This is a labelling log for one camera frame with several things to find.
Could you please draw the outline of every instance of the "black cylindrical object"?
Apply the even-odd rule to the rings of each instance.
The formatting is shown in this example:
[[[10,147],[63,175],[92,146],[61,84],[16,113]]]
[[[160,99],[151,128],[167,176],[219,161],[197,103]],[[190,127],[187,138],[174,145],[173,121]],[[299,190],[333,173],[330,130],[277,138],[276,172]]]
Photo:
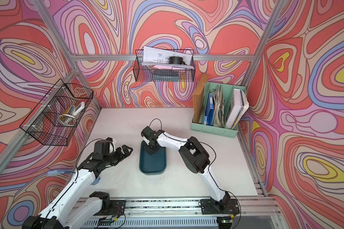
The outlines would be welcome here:
[[[174,65],[185,65],[185,62],[183,61],[182,57],[178,56],[170,56],[170,59],[168,61],[170,64]]]

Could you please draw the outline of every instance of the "teal tray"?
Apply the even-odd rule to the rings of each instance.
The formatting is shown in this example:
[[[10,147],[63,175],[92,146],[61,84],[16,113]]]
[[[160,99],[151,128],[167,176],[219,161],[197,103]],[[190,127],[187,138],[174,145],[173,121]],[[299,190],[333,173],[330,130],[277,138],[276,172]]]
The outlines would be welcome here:
[[[157,152],[149,155],[145,150],[146,146],[145,141],[142,141],[140,145],[140,171],[146,175],[163,173],[167,167],[166,147],[161,147]]]
[[[215,89],[217,85],[220,85],[223,88],[224,111],[225,111],[225,115],[227,115],[228,103],[232,100],[233,89],[234,88],[241,89],[243,90],[244,93],[246,93],[246,88],[243,86],[206,82],[202,104],[206,104],[206,99],[208,98],[209,90]],[[194,123],[194,122],[191,123],[190,130],[202,132],[202,133],[208,133],[212,135],[225,136],[225,137],[230,137],[230,138],[234,138],[237,135],[238,125],[232,130],[226,129],[226,128],[215,127],[215,126],[203,125],[202,124],[203,116],[204,116],[204,113],[201,114],[199,123]]]

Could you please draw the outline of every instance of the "psychedelic patterned wall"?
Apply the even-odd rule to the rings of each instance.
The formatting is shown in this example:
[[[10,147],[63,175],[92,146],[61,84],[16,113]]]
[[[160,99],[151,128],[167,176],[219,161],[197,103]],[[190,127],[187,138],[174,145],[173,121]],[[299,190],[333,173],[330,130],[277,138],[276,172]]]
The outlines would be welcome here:
[[[248,61],[207,61],[209,80],[240,84]],[[132,61],[78,62],[102,107],[192,107],[192,94],[202,71],[196,71],[195,82],[136,82]]]
[[[0,153],[52,85],[69,72],[28,0],[0,1]]]
[[[134,54],[143,46],[195,54],[253,54],[274,1],[54,0],[46,2],[74,54]],[[81,62],[103,107],[192,106],[202,73],[240,84],[248,62],[197,62],[196,81],[135,82],[133,62]]]
[[[240,122],[291,228],[344,228],[344,0],[290,0]]]
[[[69,70],[31,1],[0,1],[0,153],[31,109]],[[46,172],[74,167],[96,114],[91,103],[68,147],[27,140],[0,176],[0,228],[20,228],[62,190],[67,177],[46,177]]]
[[[92,102],[67,147],[27,140],[0,175],[0,228],[21,228],[29,215],[37,215],[61,192],[68,177],[47,177],[46,173],[74,168],[96,114]]]

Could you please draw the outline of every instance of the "brown folder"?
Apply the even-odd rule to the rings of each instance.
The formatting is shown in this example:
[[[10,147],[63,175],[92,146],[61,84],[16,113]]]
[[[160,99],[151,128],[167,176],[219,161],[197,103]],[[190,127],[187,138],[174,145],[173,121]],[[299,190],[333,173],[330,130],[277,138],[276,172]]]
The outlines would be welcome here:
[[[208,74],[203,74],[193,93],[193,103],[194,103],[193,122],[194,123],[199,123],[202,110],[204,109],[204,107],[202,107],[201,104],[202,104],[202,99],[204,97],[205,83],[208,80],[208,78],[209,78]]]

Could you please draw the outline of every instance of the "metal mesh basket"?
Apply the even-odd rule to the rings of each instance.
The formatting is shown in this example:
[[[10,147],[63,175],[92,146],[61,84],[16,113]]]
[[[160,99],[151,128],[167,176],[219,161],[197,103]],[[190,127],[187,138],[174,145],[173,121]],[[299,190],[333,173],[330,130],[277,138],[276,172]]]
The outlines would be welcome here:
[[[193,66],[194,69],[183,69],[183,70],[174,69],[174,68],[153,69],[152,65],[142,65],[143,50],[138,49],[135,51],[136,60],[134,63],[134,68],[133,68],[135,81],[193,82],[195,80],[194,50],[192,49],[167,49],[167,50],[193,55],[191,57],[191,66]]]
[[[43,145],[67,146],[92,98],[93,90],[79,84],[63,83],[33,123],[23,125],[29,114],[20,128]],[[75,119],[63,115],[66,109],[76,107],[81,102],[85,103],[85,107]]]

